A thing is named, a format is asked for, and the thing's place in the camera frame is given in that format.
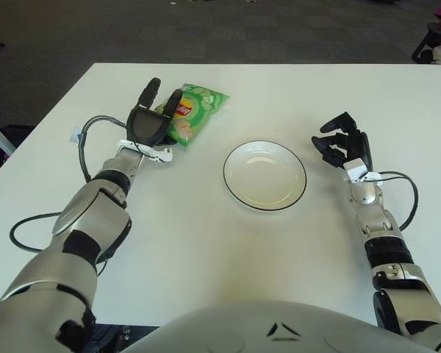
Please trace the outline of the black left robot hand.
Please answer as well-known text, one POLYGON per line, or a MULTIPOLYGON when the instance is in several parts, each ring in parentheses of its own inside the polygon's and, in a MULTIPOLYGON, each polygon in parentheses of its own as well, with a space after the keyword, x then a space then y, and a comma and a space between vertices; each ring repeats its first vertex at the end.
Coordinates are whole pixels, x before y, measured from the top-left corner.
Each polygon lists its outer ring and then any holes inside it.
POLYGON ((140 94, 126 122, 128 140, 150 147, 176 144, 176 141, 168 136, 168 130, 183 92, 176 89, 163 106, 162 112, 158 113, 152 110, 151 106, 158 94, 160 84, 161 80, 154 77, 140 94))

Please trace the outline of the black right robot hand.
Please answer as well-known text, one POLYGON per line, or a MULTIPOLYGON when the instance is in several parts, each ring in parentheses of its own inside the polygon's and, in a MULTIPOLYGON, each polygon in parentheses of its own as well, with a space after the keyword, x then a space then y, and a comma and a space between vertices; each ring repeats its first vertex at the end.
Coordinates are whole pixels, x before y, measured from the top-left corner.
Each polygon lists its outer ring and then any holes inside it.
POLYGON ((312 136, 312 144, 321 153, 323 161, 335 168, 344 169, 344 164, 361 159, 369 171, 373 170, 368 136, 359 130, 355 120, 344 112, 320 128, 320 133, 340 130, 334 135, 312 136))

